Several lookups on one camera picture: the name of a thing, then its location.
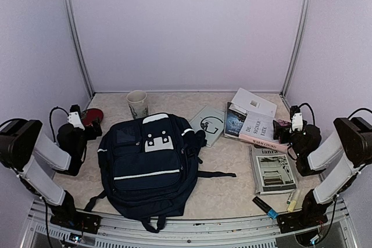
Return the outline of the white floral paper cup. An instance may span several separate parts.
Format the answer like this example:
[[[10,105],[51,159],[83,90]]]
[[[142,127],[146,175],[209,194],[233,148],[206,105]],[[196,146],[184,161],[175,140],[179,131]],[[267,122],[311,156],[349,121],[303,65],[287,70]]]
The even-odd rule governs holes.
[[[149,116],[148,95],[145,91],[135,90],[127,94],[126,99],[133,119]]]

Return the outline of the grey ianra book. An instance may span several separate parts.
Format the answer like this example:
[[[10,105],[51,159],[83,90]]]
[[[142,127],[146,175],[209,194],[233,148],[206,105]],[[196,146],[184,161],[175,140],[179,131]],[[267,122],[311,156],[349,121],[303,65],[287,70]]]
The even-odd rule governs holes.
[[[293,174],[287,155],[276,150],[250,146],[256,195],[278,195],[294,193],[297,190],[297,178]]]

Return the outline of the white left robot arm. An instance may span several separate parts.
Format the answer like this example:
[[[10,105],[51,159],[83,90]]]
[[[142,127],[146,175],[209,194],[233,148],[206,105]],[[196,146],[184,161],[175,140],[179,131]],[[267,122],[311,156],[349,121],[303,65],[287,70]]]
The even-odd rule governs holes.
[[[66,123],[52,141],[39,120],[13,118],[1,124],[1,163],[13,170],[22,184],[38,195],[52,212],[48,219],[64,228],[96,234],[101,217],[77,211],[73,196],[56,184],[39,165],[40,157],[54,171],[76,176],[86,158],[87,142],[95,139],[82,123]]]

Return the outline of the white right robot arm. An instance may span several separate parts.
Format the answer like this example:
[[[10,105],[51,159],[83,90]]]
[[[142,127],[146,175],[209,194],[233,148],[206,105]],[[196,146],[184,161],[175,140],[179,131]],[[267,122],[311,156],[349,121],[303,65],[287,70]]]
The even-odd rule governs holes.
[[[371,124],[354,113],[336,118],[333,124],[335,130],[325,140],[313,124],[291,132],[287,154],[301,176],[321,174],[334,160],[337,164],[321,184],[305,195],[301,210],[276,218],[281,233],[325,224],[327,209],[371,164]]]

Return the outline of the white green-tip pen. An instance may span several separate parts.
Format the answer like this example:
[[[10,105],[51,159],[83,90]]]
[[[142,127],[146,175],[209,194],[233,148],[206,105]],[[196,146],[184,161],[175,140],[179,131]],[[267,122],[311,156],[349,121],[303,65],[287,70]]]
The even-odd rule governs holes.
[[[300,189],[292,192],[290,194],[290,196],[288,197],[288,199],[287,199],[287,204],[290,204],[293,200],[297,200],[297,198],[299,197],[300,193],[301,193],[301,190]]]

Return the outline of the navy blue student backpack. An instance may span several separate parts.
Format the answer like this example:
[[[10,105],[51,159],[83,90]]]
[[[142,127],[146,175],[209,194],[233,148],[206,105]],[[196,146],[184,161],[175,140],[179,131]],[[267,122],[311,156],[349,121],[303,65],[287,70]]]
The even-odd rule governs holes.
[[[228,172],[199,170],[206,134],[183,117],[157,113],[117,123],[102,137],[98,163],[103,191],[84,211],[107,198],[125,218],[159,233],[168,217],[184,214],[199,178],[235,177]]]

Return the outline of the yellow highlighter marker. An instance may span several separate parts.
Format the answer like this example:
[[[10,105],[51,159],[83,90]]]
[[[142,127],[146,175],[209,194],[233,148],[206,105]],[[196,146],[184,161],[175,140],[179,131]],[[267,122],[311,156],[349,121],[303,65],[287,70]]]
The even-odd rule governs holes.
[[[295,207],[296,207],[296,204],[297,204],[297,201],[298,201],[298,196],[295,195],[292,200],[290,201],[288,207],[287,207],[287,212],[291,213],[295,210]]]

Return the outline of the dark blue cover book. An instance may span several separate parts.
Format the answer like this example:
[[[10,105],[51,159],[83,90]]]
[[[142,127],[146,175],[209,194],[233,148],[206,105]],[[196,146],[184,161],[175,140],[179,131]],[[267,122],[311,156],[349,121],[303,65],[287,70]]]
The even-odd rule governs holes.
[[[226,104],[224,137],[239,140],[239,133],[246,119],[246,114],[230,109],[231,102]]]

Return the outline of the white barcode booklet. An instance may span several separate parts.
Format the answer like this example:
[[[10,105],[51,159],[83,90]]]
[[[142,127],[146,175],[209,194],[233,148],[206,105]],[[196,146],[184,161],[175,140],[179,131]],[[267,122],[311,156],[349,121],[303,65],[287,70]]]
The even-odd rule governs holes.
[[[277,105],[261,98],[243,88],[240,88],[234,95],[231,103],[239,109],[249,112],[260,113],[266,116],[274,117],[277,111]]]

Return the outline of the left aluminium frame post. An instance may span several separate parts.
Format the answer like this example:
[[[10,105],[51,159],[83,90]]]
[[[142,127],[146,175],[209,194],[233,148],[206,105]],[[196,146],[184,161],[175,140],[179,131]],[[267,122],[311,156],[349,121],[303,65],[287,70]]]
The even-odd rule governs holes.
[[[64,1],[65,9],[66,9],[67,22],[69,25],[70,34],[71,34],[71,38],[73,41],[74,50],[77,56],[77,64],[78,64],[78,67],[80,69],[80,72],[83,78],[83,83],[84,83],[86,92],[89,96],[89,99],[92,100],[95,95],[95,91],[92,85],[92,81],[90,79],[90,75],[88,73],[87,65],[85,63],[85,59],[83,55],[83,50],[81,47],[80,38],[78,35],[77,24],[76,24],[76,20],[74,17],[73,2],[72,0],[63,0],[63,1]]]

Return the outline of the right aluminium frame post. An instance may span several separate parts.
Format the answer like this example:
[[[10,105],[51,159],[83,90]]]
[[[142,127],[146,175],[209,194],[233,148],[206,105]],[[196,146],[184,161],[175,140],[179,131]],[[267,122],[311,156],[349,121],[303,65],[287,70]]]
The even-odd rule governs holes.
[[[310,8],[310,3],[311,3],[311,0],[302,0],[298,26],[297,26],[296,34],[295,34],[294,45],[292,48],[287,73],[285,75],[285,80],[284,80],[284,83],[281,89],[281,96],[283,99],[287,98],[289,88],[291,86],[291,82],[295,75],[295,68],[298,62],[298,57],[300,54],[301,45],[303,41],[303,36],[305,34],[306,22],[307,22],[308,11]]]

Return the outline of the grey book with G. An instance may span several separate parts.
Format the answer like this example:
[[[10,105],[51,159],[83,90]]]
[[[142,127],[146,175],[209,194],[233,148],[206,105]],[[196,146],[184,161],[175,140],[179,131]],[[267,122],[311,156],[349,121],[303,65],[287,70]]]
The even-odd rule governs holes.
[[[206,146],[211,148],[224,130],[224,120],[225,112],[205,106],[189,123],[195,132],[205,132]]]

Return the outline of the red floral round coaster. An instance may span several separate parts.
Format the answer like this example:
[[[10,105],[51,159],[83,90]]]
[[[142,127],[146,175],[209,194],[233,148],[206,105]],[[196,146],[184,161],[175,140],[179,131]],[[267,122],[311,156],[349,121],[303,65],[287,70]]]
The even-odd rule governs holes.
[[[103,111],[97,108],[90,108],[81,112],[81,122],[84,126],[90,126],[93,122],[100,124],[103,117]]]

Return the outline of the pink Designer Fate book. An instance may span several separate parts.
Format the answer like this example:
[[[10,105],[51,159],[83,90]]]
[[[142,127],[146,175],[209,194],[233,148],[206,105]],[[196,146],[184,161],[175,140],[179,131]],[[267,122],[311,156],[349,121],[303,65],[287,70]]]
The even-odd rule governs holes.
[[[273,120],[277,119],[255,112],[248,112],[239,132],[239,139],[263,148],[286,153],[288,144],[281,144],[277,139],[274,139]]]

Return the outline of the black blue highlighter marker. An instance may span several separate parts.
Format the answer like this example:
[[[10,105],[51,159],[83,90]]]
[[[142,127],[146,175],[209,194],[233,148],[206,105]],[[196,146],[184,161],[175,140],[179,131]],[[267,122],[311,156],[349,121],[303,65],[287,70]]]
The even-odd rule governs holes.
[[[276,219],[278,216],[278,213],[269,206],[265,201],[263,201],[260,197],[255,196],[252,201],[255,205],[257,205],[262,211],[264,211],[270,218]]]

